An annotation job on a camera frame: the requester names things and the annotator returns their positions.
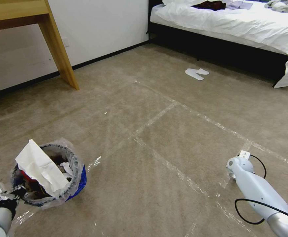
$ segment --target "desk leg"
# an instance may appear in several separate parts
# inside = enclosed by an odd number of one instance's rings
[[[50,14],[38,16],[38,22],[61,77],[67,79],[72,87],[79,90],[78,83],[51,11]]]

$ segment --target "wooden desk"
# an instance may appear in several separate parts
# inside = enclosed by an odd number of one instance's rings
[[[61,77],[79,90],[47,0],[0,0],[0,30],[39,24]]]

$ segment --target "baseboard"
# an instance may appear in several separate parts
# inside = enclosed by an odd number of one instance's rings
[[[142,46],[142,45],[145,45],[145,44],[148,44],[148,40],[147,40],[147,41],[144,41],[144,42],[142,42],[142,43],[135,44],[135,45],[132,45],[132,46],[130,46],[130,47],[124,48],[124,49],[120,49],[120,50],[115,51],[115,52],[113,52],[113,53],[109,53],[109,54],[106,54],[106,55],[104,55],[104,56],[101,56],[101,57],[98,57],[98,58],[95,58],[95,59],[92,59],[92,60],[89,60],[89,61],[86,61],[86,62],[77,64],[77,65],[74,65],[74,66],[72,66],[72,69],[73,69],[73,70],[76,70],[76,69],[78,69],[78,68],[87,66],[87,65],[89,65],[89,64],[98,62],[98,61],[103,60],[103,59],[106,59],[106,58],[110,58],[110,57],[112,57],[112,56],[115,56],[115,55],[118,55],[118,54],[120,54],[120,53],[129,51],[129,50],[131,50],[131,49],[137,48],[137,47]],[[6,89],[0,90],[0,96],[5,95],[5,94],[10,93],[10,92],[13,92],[13,91],[16,91],[16,90],[19,90],[19,89],[22,89],[22,88],[25,88],[25,87],[28,87],[28,86],[33,85],[33,84],[36,84],[36,83],[38,83],[38,82],[51,79],[51,78],[56,77],[56,76],[59,76],[59,72],[58,72],[58,71],[52,72],[52,73],[50,73],[50,74],[47,74],[47,75],[44,75],[44,76],[41,76],[41,77],[38,77],[38,78],[35,78],[35,79],[32,79],[32,80],[30,80],[30,81],[23,82],[23,83],[21,83],[21,84],[18,84],[18,85],[12,86],[12,87],[8,87],[8,88],[6,88]]]

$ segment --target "white wall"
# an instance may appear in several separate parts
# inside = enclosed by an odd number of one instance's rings
[[[49,0],[71,65],[148,39],[148,0]],[[0,31],[0,90],[57,71],[38,25]]]

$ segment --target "black cable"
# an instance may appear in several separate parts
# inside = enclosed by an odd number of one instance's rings
[[[263,177],[263,178],[266,178],[267,170],[266,170],[266,167],[265,167],[264,163],[263,163],[258,157],[254,156],[254,155],[252,155],[252,154],[250,154],[250,156],[256,158],[256,159],[262,164],[262,166],[263,166],[263,168],[264,168],[264,171],[265,171],[265,174],[264,174],[264,177]]]
[[[251,200],[251,199],[246,199],[246,198],[238,198],[238,199],[235,200],[234,205],[235,205],[235,208],[236,208],[236,211],[237,211],[238,214],[239,214],[239,212],[238,212],[237,206],[236,206],[238,201],[249,201],[249,202],[257,203],[257,204],[260,204],[260,205],[269,207],[269,208],[271,208],[271,209],[274,209],[274,210],[276,210],[276,211],[278,211],[278,212],[280,212],[280,213],[285,214],[285,215],[288,216],[288,213],[287,213],[287,212],[284,212],[284,211],[282,211],[282,210],[280,210],[280,209],[278,209],[278,208],[276,208],[276,207],[273,207],[273,206],[268,205],[268,204],[263,203],[263,202],[259,202],[259,201],[255,201],[255,200]],[[245,220],[241,215],[240,215],[240,217],[241,217],[244,221],[246,221],[247,223],[250,223],[250,224],[251,224],[251,222],[248,222],[247,220]]]
[[[251,221],[246,220],[244,217],[242,217],[242,215],[240,214],[239,210],[237,209],[237,202],[238,202],[238,201],[244,201],[244,200],[249,200],[249,201],[250,201],[250,199],[238,198],[238,199],[236,199],[235,202],[234,202],[235,210],[236,210],[237,214],[240,216],[240,218],[241,218],[243,221],[245,221],[245,222],[247,222],[247,223],[249,223],[249,224],[261,224],[261,223],[263,223],[265,219],[261,219],[261,220],[258,221],[258,222],[251,222]]]

